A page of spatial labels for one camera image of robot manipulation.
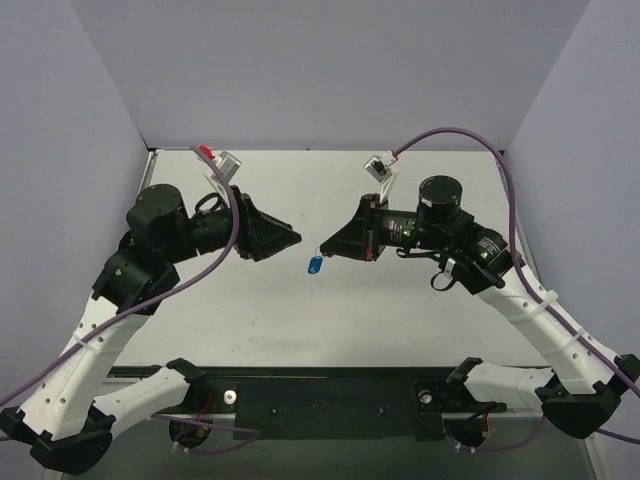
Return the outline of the blue key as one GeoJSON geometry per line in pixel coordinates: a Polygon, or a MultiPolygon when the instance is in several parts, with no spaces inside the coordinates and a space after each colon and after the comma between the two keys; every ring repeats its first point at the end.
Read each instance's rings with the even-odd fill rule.
{"type": "Polygon", "coordinates": [[[324,259],[325,259],[325,254],[322,252],[320,247],[316,247],[313,252],[313,255],[309,259],[308,266],[307,266],[307,273],[309,275],[318,274],[322,269],[324,259]]]}

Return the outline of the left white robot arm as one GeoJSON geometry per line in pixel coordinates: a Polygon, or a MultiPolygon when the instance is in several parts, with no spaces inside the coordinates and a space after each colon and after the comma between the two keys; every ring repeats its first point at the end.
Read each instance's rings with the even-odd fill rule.
{"type": "Polygon", "coordinates": [[[249,195],[231,189],[232,211],[218,193],[214,205],[188,214],[169,184],[142,190],[127,212],[129,229],[105,262],[64,360],[40,380],[21,405],[1,412],[1,430],[29,445],[44,468],[70,475],[91,469],[112,441],[164,409],[197,413],[211,406],[213,387],[203,370],[179,358],[112,394],[97,391],[124,346],[156,312],[180,278],[176,264],[226,247],[255,262],[301,242],[293,227],[258,210],[249,195]]]}

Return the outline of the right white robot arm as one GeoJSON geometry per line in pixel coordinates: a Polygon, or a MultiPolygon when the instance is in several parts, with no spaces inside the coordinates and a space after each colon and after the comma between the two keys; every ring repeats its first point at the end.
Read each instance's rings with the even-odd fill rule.
{"type": "Polygon", "coordinates": [[[361,197],[352,219],[319,247],[324,257],[372,262],[393,247],[399,257],[429,258],[452,285],[459,284],[500,313],[547,361],[545,368],[505,367],[465,359],[448,377],[449,402],[537,410],[563,433],[584,439],[613,415],[639,360],[602,346],[563,310],[504,237],[461,208],[462,186],[432,176],[418,190],[415,211],[391,210],[377,194],[361,197]]]}

